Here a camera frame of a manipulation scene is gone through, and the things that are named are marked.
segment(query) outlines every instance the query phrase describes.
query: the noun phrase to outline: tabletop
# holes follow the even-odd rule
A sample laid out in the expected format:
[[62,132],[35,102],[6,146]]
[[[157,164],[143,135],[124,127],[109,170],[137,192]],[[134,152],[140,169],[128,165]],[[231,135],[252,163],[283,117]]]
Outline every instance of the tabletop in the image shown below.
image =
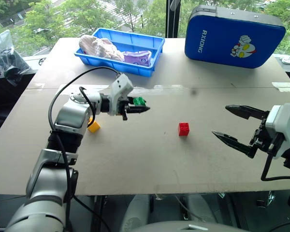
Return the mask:
[[[0,129],[0,194],[25,193],[49,135],[50,101],[61,85],[92,68],[74,56],[77,42],[59,39]],[[273,57],[256,69],[190,60],[184,44],[184,39],[166,39],[152,77],[127,73],[136,87],[132,96],[145,98],[151,109],[128,115],[127,121],[107,114],[96,117],[101,129],[87,131],[78,150],[76,194],[290,189],[290,180],[260,180],[265,153],[258,151],[250,159],[211,133],[224,132],[248,144],[260,121],[239,118],[224,107],[242,104],[270,110],[290,102],[290,80],[280,65]],[[107,92],[113,80],[112,72],[97,70],[75,84]],[[53,118],[67,99],[60,95]],[[188,137],[178,136],[179,122],[189,123]],[[290,175],[283,161],[274,160],[268,176]]]

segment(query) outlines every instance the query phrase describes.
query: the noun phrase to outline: green block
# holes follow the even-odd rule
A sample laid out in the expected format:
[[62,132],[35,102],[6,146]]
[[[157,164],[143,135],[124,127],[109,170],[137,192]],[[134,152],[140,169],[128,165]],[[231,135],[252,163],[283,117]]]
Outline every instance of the green block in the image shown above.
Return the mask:
[[134,98],[133,99],[134,105],[145,105],[145,101],[142,97]]

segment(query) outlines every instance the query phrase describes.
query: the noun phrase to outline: purple cloth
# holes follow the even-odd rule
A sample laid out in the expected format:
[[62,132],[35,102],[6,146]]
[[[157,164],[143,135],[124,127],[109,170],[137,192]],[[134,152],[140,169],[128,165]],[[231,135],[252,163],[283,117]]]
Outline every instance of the purple cloth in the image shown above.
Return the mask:
[[151,51],[123,52],[125,62],[150,66]]

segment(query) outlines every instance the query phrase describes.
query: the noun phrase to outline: yellow block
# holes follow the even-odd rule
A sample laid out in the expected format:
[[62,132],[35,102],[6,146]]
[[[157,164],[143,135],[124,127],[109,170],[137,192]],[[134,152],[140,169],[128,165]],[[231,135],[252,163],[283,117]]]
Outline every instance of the yellow block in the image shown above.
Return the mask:
[[98,129],[100,129],[100,125],[96,122],[96,121],[94,121],[93,123],[92,123],[92,125],[90,126],[90,127],[88,127],[87,128],[90,132],[92,132],[92,133],[94,133],[94,132],[96,132]]

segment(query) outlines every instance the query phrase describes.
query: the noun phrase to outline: wire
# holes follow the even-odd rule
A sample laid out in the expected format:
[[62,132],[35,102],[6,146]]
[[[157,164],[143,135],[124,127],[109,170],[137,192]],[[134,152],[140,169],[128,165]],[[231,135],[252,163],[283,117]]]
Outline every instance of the wire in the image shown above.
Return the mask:
[[177,196],[175,196],[175,198],[177,199],[177,201],[179,202],[179,204],[187,211],[189,212],[191,215],[195,216],[198,220],[205,222],[205,220],[203,218],[201,218],[200,216],[194,214],[192,211],[190,211],[187,207],[184,206],[184,204],[179,200],[179,198]]
[[89,124],[87,125],[87,127],[90,127],[93,124],[93,122],[94,122],[94,120],[96,118],[96,110],[97,110],[97,107],[96,107],[96,103],[95,103],[94,106],[92,105],[91,101],[88,99],[88,97],[87,97],[86,93],[84,92],[84,90],[86,90],[86,89],[84,87],[81,87],[80,86],[79,91],[82,93],[82,95],[84,96],[84,98],[88,102],[88,104],[90,106],[90,109],[92,111],[92,121],[89,122]]
[[72,185],[71,185],[71,177],[70,177],[70,168],[69,168],[69,164],[68,164],[68,158],[64,149],[64,146],[62,144],[62,141],[58,135],[58,132],[56,131],[54,122],[52,120],[52,110],[53,110],[53,106],[54,103],[56,101],[56,99],[58,98],[58,96],[60,95],[60,93],[63,92],[63,90],[65,90],[70,84],[72,84],[74,81],[76,81],[78,78],[80,78],[81,76],[85,75],[86,73],[93,71],[93,70],[97,70],[97,69],[109,69],[114,71],[117,75],[120,74],[120,72],[116,71],[115,69],[112,69],[110,67],[106,67],[106,66],[100,66],[100,67],[96,67],[93,69],[89,69],[81,74],[79,74],[77,77],[75,77],[72,81],[70,81],[68,84],[66,84],[62,89],[60,89],[57,94],[54,96],[53,100],[51,101],[49,108],[48,108],[48,122],[49,122],[49,126],[52,129],[52,132],[56,133],[56,140],[57,143],[59,145],[59,148],[61,150],[61,154],[63,157],[63,161],[64,161],[64,166],[65,166],[65,170],[66,170],[66,175],[67,175],[67,202],[66,202],[66,228],[69,227],[69,217],[70,217],[70,207],[71,207],[71,195],[72,195]]
[[103,220],[103,218],[97,214],[95,211],[90,209],[85,203],[83,203],[80,199],[78,199],[76,196],[73,196],[73,198],[81,205],[83,206],[86,210],[90,211],[94,216],[96,216],[107,228],[108,232],[111,232],[110,227],[107,225],[107,223]]
[[55,126],[54,126],[54,123],[53,123],[53,120],[52,120],[52,110],[53,110],[53,105],[56,101],[56,99],[58,98],[58,96],[60,95],[60,93],[63,92],[63,90],[65,90],[70,84],[72,84],[74,81],[76,81],[78,78],[80,78],[81,76],[85,75],[86,73],[90,72],[90,71],[93,71],[93,70],[97,70],[97,69],[109,69],[109,70],[112,70],[114,71],[117,75],[120,74],[120,72],[118,72],[117,70],[115,69],[112,69],[110,67],[106,67],[106,66],[100,66],[100,67],[96,67],[96,68],[93,68],[93,69],[89,69],[87,70],[86,72],[83,72],[81,74],[79,74],[76,78],[74,78],[72,81],[70,81],[68,84],[66,84],[61,90],[58,91],[58,93],[54,96],[53,100],[51,101],[50,105],[49,105],[49,108],[48,108],[48,122],[49,122],[49,125],[51,127],[51,129],[53,131],[55,131]]
[[290,176],[276,176],[276,177],[269,177],[266,178],[266,175],[270,169],[271,166],[271,162],[272,162],[273,156],[268,155],[266,162],[265,162],[265,166],[261,175],[261,180],[262,181],[272,181],[272,180],[285,180],[285,179],[290,179]]
[[290,221],[289,222],[286,222],[284,224],[281,224],[279,226],[276,226],[276,227],[270,229],[268,232],[273,232],[274,230],[277,230],[278,228],[283,227],[283,226],[287,226],[287,225],[290,225]]

